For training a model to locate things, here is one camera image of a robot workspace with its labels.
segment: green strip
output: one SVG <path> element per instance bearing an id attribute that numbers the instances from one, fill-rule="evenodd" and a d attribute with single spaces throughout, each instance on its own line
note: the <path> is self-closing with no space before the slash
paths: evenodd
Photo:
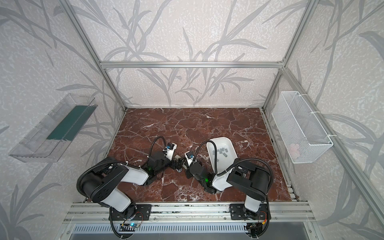
<path id="1" fill-rule="evenodd" d="M 97 106 L 75 106 L 51 132 L 47 139 L 73 141 L 96 107 Z"/>

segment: red marble surface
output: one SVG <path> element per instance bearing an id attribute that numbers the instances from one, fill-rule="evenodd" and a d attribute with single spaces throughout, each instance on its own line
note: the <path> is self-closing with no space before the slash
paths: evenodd
<path id="1" fill-rule="evenodd" d="M 205 140 L 227 137 L 239 158 L 257 157 L 272 166 L 275 181 L 268 194 L 270 201 L 291 200 L 258 108 L 128 109 L 109 156 L 138 166 L 145 162 L 152 141 L 159 135 L 177 144 L 174 156 L 195 151 Z M 159 144 L 154 151 L 162 148 Z M 205 146 L 198 157 L 213 172 Z M 120 183 L 118 188 L 136 202 L 245 200 L 245 194 L 234 187 L 215 195 L 204 192 L 194 178 L 185 177 L 184 170 L 167 169 L 158 178 L 148 187 Z"/>

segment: white wall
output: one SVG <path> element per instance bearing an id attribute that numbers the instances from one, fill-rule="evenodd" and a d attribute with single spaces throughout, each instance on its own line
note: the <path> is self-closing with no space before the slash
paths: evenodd
<path id="1" fill-rule="evenodd" d="M 71 3 L 102 61 L 281 61 L 307 2 Z M 132 107 L 261 106 L 276 72 L 213 68 L 109 70 L 127 106 Z"/>
<path id="2" fill-rule="evenodd" d="M 316 7 L 288 67 L 384 196 L 384 2 L 329 3 Z M 284 78 L 267 116 L 296 191 L 310 202 L 324 238 L 384 239 L 383 228 L 331 149 L 314 163 L 292 164 L 271 116 L 280 91 L 292 91 Z"/>
<path id="3" fill-rule="evenodd" d="M 102 159 L 122 117 L 57 1 L 0 1 L 0 239 L 53 239 L 77 177 Z M 94 96 L 94 114 L 57 163 L 8 153 L 68 93 Z"/>

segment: black motor housing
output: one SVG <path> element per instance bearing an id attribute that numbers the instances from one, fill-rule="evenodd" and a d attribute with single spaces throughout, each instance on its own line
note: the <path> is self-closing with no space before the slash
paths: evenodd
<path id="1" fill-rule="evenodd" d="M 245 176 L 248 172 L 250 174 L 247 179 Z M 264 202 L 270 177 L 268 169 L 244 161 L 233 169 L 227 178 L 227 182 L 251 198 Z"/>
<path id="2" fill-rule="evenodd" d="M 201 164 L 200 161 L 192 163 L 189 168 L 189 172 L 193 177 L 204 187 L 204 191 L 210 194 L 216 194 L 216 189 L 212 187 L 212 180 L 215 177 L 214 174 L 210 174 Z"/>

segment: wire basket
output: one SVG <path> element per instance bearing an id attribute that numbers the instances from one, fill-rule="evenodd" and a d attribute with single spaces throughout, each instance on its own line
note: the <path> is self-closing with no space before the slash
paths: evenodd
<path id="1" fill-rule="evenodd" d="M 272 116 L 293 163 L 314 162 L 333 146 L 314 112 L 297 91 L 281 92 Z"/>

